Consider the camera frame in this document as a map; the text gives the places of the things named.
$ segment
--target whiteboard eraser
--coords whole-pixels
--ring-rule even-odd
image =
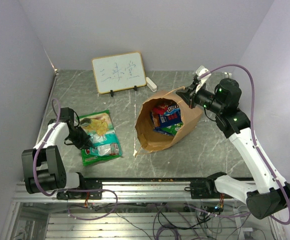
[[[157,85],[154,84],[153,81],[149,77],[146,77],[147,86],[150,88],[151,91],[157,91]]]

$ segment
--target small whiteboard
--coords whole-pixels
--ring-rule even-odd
[[[139,52],[97,57],[91,61],[91,64],[97,91],[100,94],[146,85],[145,71]]]

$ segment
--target marble surface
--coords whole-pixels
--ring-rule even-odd
[[[158,90],[167,91],[190,85],[193,77],[192,71],[147,71],[146,76],[158,86]],[[214,73],[207,89],[213,91],[222,78],[222,73]],[[123,157],[83,166],[78,149],[62,146],[60,151],[66,171],[100,178],[207,177],[219,171],[232,177],[251,177],[238,151],[205,116],[189,135],[171,148],[135,158],[134,150],[140,147],[135,122],[142,103],[153,94],[147,86],[138,91],[115,92],[114,97],[98,94],[91,70],[60,70],[52,97],[58,98],[62,107],[70,107],[80,116],[109,109],[123,151]],[[40,138],[51,118],[54,118],[54,113],[49,105]]]

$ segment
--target gray wall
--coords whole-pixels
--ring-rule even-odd
[[[33,147],[54,70],[17,0],[0,0],[0,233],[21,152]]]
[[[20,0],[57,69],[140,51],[146,70],[240,60],[273,0]]]
[[[240,64],[255,80],[255,131],[266,153],[290,182],[290,1],[275,0]],[[241,108],[250,114],[251,87],[239,69]],[[290,225],[286,228],[290,237]]]

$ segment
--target paper bag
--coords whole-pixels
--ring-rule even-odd
[[[151,120],[150,112],[153,107],[163,102],[163,100],[172,100],[179,105],[183,125],[175,136],[168,136],[153,131],[155,127]],[[141,147],[151,152],[171,147],[195,128],[202,114],[203,111],[199,107],[190,109],[181,97],[172,92],[157,92],[143,103],[136,122],[135,128]]]

